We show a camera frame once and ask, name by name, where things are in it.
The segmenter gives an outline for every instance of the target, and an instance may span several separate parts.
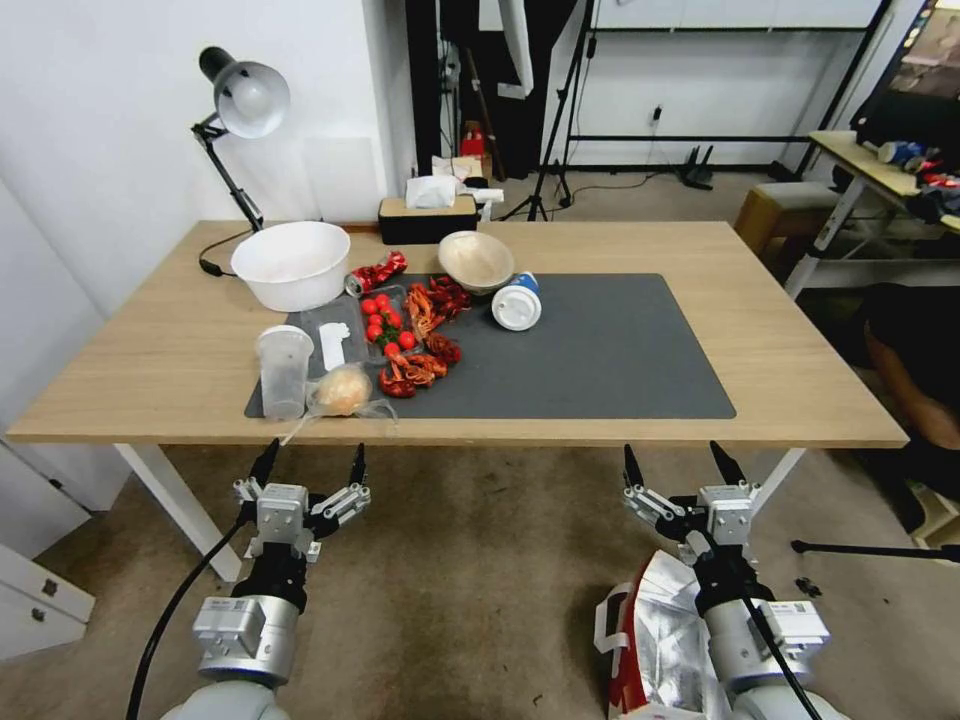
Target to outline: cup lid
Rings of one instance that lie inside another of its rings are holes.
[[[508,285],[493,298],[493,316],[508,330],[527,330],[540,319],[540,298],[523,286]]]
[[[310,339],[310,336],[306,332],[298,328],[296,325],[274,325],[273,327],[269,327],[266,330],[264,330],[257,337],[257,343],[256,343],[257,354],[260,354],[260,351],[263,348],[263,341],[265,338],[268,338],[271,336],[275,337],[277,335],[287,335],[290,340],[296,340],[300,343],[304,343],[306,347],[310,348],[310,351],[307,354],[308,355],[313,354],[313,350],[314,350],[313,340]]]

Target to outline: desk lamp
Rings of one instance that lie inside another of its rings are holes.
[[[273,68],[247,60],[237,62],[223,48],[208,47],[200,53],[200,70],[213,83],[216,112],[194,125],[191,131],[203,145],[253,232],[257,232],[263,229],[263,213],[230,177],[213,150],[213,141],[227,133],[248,139],[272,133],[290,106],[290,88]],[[214,126],[217,119],[222,127]]]

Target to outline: lamp shade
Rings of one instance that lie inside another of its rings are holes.
[[[269,135],[290,107],[290,88],[272,67],[237,62],[223,48],[200,53],[200,69],[213,83],[213,103],[223,126],[242,138]]]

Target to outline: wooden table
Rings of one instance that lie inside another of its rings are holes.
[[[244,417],[257,380],[254,340],[283,315],[243,283],[197,267],[198,250],[242,229],[202,222],[8,432],[20,442],[113,443],[206,551],[220,537],[161,443],[264,445],[290,425]],[[630,441],[790,450],[764,488],[807,447],[900,447],[906,436],[725,223],[497,223],[517,267],[539,273],[660,273],[737,411],[730,420],[324,419],[304,444],[619,445]],[[350,266],[384,255],[352,235]],[[438,270],[435,246],[402,248],[411,272]],[[212,258],[224,264],[230,247]],[[589,384],[589,369],[583,378]],[[402,401],[397,408],[403,414]],[[215,569],[236,577],[229,548]]]
[[[857,144],[856,133],[852,131],[821,130],[810,133],[810,139],[853,175],[853,181],[840,197],[809,254],[787,278],[784,289],[790,297],[796,298],[805,287],[862,287],[877,282],[957,284],[960,264],[954,260],[824,260],[823,253],[850,217],[864,190],[869,188],[901,208],[919,191],[913,175],[880,162],[874,150]],[[956,215],[944,215],[940,224],[945,230],[960,232],[960,217]]]

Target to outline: red can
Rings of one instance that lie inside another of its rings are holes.
[[[353,297],[360,297],[406,269],[407,259],[403,253],[391,250],[378,264],[357,268],[347,275],[344,278],[343,287]]]

